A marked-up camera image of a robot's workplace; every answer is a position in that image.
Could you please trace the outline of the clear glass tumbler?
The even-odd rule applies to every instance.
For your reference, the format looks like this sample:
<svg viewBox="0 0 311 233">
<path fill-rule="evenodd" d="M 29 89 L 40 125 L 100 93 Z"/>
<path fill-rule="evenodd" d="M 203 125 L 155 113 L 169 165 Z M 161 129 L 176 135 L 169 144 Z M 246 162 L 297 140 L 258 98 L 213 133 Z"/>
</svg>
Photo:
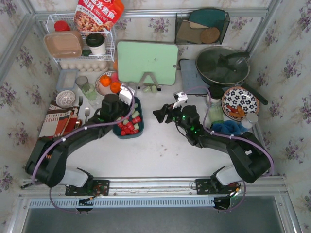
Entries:
<svg viewBox="0 0 311 233">
<path fill-rule="evenodd" d="M 100 109 L 102 106 L 103 97 L 97 96 L 95 100 L 90 100 L 89 104 L 92 106 L 94 110 Z"/>
</svg>

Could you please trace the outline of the teal plastic storage basket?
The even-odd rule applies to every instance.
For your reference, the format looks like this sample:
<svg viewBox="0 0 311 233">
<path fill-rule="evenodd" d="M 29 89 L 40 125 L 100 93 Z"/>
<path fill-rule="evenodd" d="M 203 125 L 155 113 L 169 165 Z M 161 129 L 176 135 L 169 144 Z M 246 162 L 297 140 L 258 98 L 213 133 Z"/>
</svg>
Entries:
<svg viewBox="0 0 311 233">
<path fill-rule="evenodd" d="M 130 117 L 127 119 L 126 123 L 130 125 L 130 123 L 132 125 L 134 125 L 132 123 L 132 120 L 134 118 L 136 118 L 137 116 L 140 116 L 141 118 L 141 123 L 138 123 L 139 124 L 139 130 L 134 130 L 134 126 L 131 127 L 131 128 L 128 128 L 127 125 L 124 125 L 124 123 L 120 123 L 119 125 L 115 125 L 113 127 L 113 133 L 115 136 L 117 136 L 119 139 L 130 139 L 130 138 L 136 138 L 136 137 L 139 137 L 143 130 L 144 130 L 144 120 L 143 120 L 143 114 L 142 114 L 142 107 L 141 107 L 141 102 L 139 100 L 138 97 L 135 97 L 135 106 L 134 106 L 134 110 L 133 110 L 133 113 L 130 115 Z M 121 131 L 122 130 L 125 130 L 125 131 L 130 131 L 130 133 L 128 135 L 124 135 L 122 136 L 121 135 Z"/>
</svg>

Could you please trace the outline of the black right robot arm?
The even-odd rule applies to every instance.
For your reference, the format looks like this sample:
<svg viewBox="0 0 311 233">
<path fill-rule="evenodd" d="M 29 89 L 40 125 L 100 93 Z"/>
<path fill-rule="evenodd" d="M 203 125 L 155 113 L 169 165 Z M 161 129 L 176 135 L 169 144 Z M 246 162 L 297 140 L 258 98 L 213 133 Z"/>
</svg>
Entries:
<svg viewBox="0 0 311 233">
<path fill-rule="evenodd" d="M 185 131 L 188 142 L 198 148 L 208 148 L 229 155 L 232 165 L 218 169 L 211 176 L 216 183 L 229 185 L 234 182 L 253 183 L 266 172 L 272 172 L 274 165 L 270 154 L 262 147 L 256 137 L 245 132 L 240 136 L 216 133 L 200 122 L 196 106 L 173 108 L 165 104 L 153 115 L 159 123 L 173 122 Z"/>
</svg>

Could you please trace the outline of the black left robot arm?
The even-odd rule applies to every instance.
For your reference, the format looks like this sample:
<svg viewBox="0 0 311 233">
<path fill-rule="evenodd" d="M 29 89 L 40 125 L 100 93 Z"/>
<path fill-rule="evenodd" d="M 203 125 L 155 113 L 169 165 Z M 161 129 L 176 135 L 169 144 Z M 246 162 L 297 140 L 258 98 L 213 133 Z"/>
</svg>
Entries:
<svg viewBox="0 0 311 233">
<path fill-rule="evenodd" d="M 130 116 L 134 105 L 134 97 L 126 100 L 108 94 L 101 108 L 80 128 L 65 136 L 39 138 L 25 166 L 26 173 L 32 177 L 32 183 L 39 181 L 50 188 L 58 184 L 89 186 L 91 174 L 81 168 L 67 168 L 68 156 L 87 143 L 107 135 L 114 125 L 121 122 L 122 117 Z"/>
</svg>

